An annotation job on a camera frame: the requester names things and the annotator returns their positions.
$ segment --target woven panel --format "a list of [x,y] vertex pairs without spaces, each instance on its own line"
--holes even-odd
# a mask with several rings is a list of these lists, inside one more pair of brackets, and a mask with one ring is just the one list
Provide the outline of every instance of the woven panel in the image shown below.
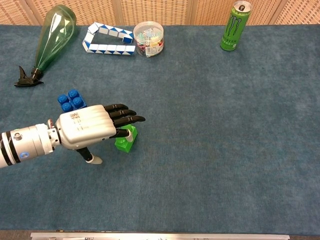
[[[225,25],[235,0],[198,0],[194,25]],[[251,0],[252,13],[247,25],[266,25],[280,0]]]
[[275,24],[320,24],[320,0],[288,0]]
[[0,24],[32,25],[33,23],[18,0],[1,0]]
[[125,25],[155,21],[162,25],[186,25],[187,0],[121,0]]
[[112,0],[27,0],[27,2],[41,24],[47,12],[57,4],[65,5],[75,13],[77,25],[88,26],[93,22],[116,24]]

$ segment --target green building block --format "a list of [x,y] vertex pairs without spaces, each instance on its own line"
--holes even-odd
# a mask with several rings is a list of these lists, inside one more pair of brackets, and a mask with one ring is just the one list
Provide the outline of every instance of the green building block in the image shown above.
[[133,143],[135,142],[135,139],[136,139],[136,136],[137,136],[138,132],[137,132],[136,127],[132,126],[131,124],[123,126],[123,127],[121,127],[121,129],[130,130],[131,133],[132,133],[132,136],[133,136],[133,141],[132,142],[128,142],[125,137],[117,137],[115,139],[114,145],[118,150],[124,151],[126,153],[129,153]]

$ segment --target black stripe on arm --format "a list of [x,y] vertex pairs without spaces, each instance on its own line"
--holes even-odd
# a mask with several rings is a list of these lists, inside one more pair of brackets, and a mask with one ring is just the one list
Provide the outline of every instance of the black stripe on arm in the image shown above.
[[12,153],[12,155],[13,155],[13,158],[14,158],[15,162],[16,162],[17,164],[21,163],[21,162],[20,162],[20,159],[19,159],[19,157],[18,157],[17,151],[16,151],[16,149],[15,149],[14,142],[12,141],[10,132],[7,131],[5,134],[6,134],[6,138],[8,139],[9,147],[10,147],[10,150],[11,150],[11,153]]
[[8,166],[11,166],[12,162],[10,161],[10,158],[7,154],[7,150],[5,149],[4,140],[2,139],[2,134],[0,134],[0,149],[1,149],[1,152],[2,152],[2,155],[4,157],[6,164]]

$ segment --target blue lego block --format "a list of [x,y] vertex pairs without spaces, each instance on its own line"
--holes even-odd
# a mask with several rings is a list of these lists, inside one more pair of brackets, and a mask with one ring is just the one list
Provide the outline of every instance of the blue lego block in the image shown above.
[[67,95],[61,94],[57,100],[64,113],[82,109],[87,106],[85,100],[76,89],[70,90]]

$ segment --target plastic container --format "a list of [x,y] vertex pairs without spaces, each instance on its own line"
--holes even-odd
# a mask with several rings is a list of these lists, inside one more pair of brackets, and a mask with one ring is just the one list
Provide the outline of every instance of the plastic container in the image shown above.
[[137,52],[152,57],[164,49],[164,28],[155,21],[140,22],[133,29]]

